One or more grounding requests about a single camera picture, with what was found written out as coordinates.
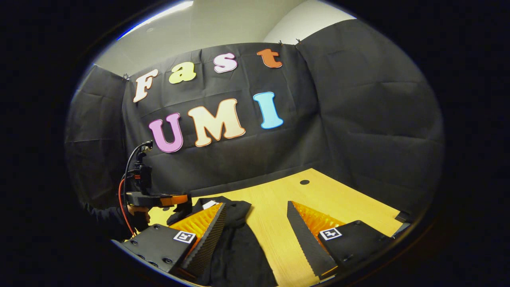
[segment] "light wood tabletop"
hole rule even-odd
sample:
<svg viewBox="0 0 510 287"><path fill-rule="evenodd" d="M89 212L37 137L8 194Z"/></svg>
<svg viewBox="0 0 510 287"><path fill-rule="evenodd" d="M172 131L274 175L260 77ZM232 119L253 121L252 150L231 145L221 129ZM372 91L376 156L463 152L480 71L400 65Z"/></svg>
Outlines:
<svg viewBox="0 0 510 287"><path fill-rule="evenodd" d="M289 200L328 214L345 223L361 220L379 232L392 236L402 225L397 209L370 198L314 169L232 192L203 196L224 196L251 203L246 222L264 250L279 286L305 287L319 283L307 262L287 219ZM193 205L198 198L193 198ZM150 224L166 225L174 208L152 208Z"/></svg>

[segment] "pink letter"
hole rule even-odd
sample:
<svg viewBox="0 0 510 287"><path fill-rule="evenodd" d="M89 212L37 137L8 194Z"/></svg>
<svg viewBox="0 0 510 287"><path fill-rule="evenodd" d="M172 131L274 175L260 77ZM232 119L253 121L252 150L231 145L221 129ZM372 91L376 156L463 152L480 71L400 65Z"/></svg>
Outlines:
<svg viewBox="0 0 510 287"><path fill-rule="evenodd" d="M236 56L234 56L232 53L216 56L213 61L213 63L216 65L216 67L214 67L214 71L217 73L224 73L226 71L235 69L237 67L237 62L232 60L235 59L235 57Z"/></svg>
<svg viewBox="0 0 510 287"><path fill-rule="evenodd" d="M157 119L149 124L149 128L152 130L156 145L162 152L173 153L180 150L183 146L183 134L181 132L181 127L179 126L180 117L181 115L179 113L173 113L166 117L166 121L172 126L173 137L175 138L172 143L165 140L163 129L161 128L163 125L162 120Z"/></svg>

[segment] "blue letter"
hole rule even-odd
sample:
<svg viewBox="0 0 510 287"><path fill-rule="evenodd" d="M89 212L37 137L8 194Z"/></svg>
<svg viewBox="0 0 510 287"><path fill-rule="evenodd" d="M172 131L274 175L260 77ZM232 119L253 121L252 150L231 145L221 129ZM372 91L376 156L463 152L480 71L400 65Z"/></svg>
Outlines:
<svg viewBox="0 0 510 287"><path fill-rule="evenodd" d="M261 124L263 129L272 129L281 126L284 120L276 114L276 107L273 102L273 92L261 92L253 96L253 100L259 103L264 122Z"/></svg>

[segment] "person's hand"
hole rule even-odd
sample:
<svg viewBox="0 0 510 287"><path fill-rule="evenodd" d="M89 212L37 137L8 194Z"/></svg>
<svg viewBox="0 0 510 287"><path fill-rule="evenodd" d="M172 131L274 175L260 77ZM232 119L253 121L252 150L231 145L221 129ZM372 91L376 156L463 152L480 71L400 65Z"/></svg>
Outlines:
<svg viewBox="0 0 510 287"><path fill-rule="evenodd" d="M131 213L132 216L135 216L135 212L143 212L145 213L145 219L147 220L147 223L150 223L150 215L149 215L149 209L147 207L142 206L133 206L133 205L127 205L127 210L129 213Z"/></svg>

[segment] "orange letter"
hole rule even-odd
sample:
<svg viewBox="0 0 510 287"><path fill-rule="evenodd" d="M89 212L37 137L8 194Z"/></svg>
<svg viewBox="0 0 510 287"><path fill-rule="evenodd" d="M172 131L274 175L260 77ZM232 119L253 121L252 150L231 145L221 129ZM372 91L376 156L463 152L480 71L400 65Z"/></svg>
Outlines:
<svg viewBox="0 0 510 287"><path fill-rule="evenodd" d="M271 49L265 49L257 53L257 55L262 56L262 61L264 64L270 68L279 68L283 66L282 62L276 62L274 57L278 57L278 52L273 52Z"/></svg>
<svg viewBox="0 0 510 287"><path fill-rule="evenodd" d="M241 127L236 113L236 99L226 99L218 105L216 117L214 117L205 107L200 106L188 111L188 116L195 122L197 147L207 146L212 142L206 135L206 129L215 140L221 139L221 131L225 126L225 138L242 136L246 130Z"/></svg>
<svg viewBox="0 0 510 287"><path fill-rule="evenodd" d="M157 75L158 69L154 69L136 79L136 94L135 98L133 99L133 103L136 103L137 101L142 100L147 96L145 88L150 89L152 86L152 78Z"/></svg>

